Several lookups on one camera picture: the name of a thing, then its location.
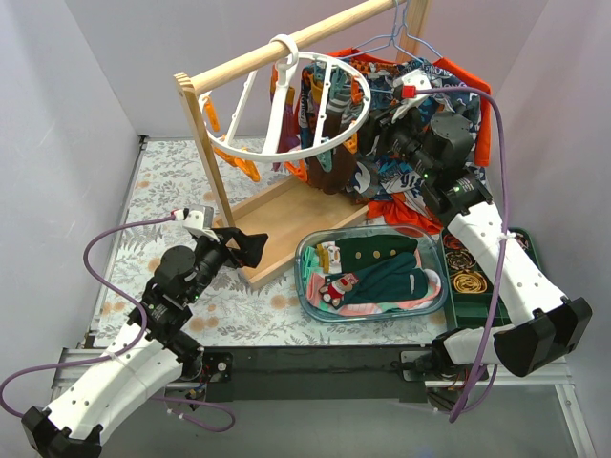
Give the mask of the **teal clothespin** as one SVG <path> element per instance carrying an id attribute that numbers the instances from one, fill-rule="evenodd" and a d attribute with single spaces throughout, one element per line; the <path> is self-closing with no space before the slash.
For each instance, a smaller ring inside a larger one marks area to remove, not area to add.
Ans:
<path id="1" fill-rule="evenodd" d="M 338 147 L 339 144 L 315 156 L 324 173 L 330 173 L 333 170 L 333 156 Z"/>

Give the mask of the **green sock yellow dots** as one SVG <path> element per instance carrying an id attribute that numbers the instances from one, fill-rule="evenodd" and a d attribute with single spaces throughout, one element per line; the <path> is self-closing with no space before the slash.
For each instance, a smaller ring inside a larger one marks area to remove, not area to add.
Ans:
<path id="1" fill-rule="evenodd" d="M 370 267 L 401 253 L 413 254 L 416 239 L 403 235 L 374 235 L 324 241 L 315 246 L 325 273 L 347 273 Z"/>

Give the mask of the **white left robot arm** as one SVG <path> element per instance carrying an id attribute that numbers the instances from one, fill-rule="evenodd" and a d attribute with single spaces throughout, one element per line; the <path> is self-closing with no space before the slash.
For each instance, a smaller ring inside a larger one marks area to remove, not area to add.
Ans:
<path id="1" fill-rule="evenodd" d="M 61 396 L 31 407 L 21 424 L 42 457 L 97 457 L 114 430 L 152 395 L 204 371 L 203 349 L 182 328 L 190 306 L 222 267 L 259 265 L 267 234 L 237 228 L 196 230 L 195 247 L 178 245 L 161 257 L 135 309 L 102 355 Z"/>

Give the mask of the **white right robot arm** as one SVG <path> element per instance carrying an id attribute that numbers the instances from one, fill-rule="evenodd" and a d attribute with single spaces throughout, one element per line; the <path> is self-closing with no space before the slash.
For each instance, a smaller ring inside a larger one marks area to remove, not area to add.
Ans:
<path id="1" fill-rule="evenodd" d="M 474 140 L 470 122 L 441 111 L 423 125 L 416 108 L 396 117 L 398 107 L 373 110 L 359 131 L 360 152 L 388 155 L 407 163 L 421 179 L 429 211 L 470 252 L 490 280 L 499 279 L 499 296 L 510 324 L 457 329 L 438 336 L 431 354 L 416 366 L 453 379 L 477 352 L 484 364 L 499 364 L 525 377 L 572 352 L 592 317 L 583 298 L 569 299 L 533 263 L 504 228 L 491 193 L 466 164 Z"/>

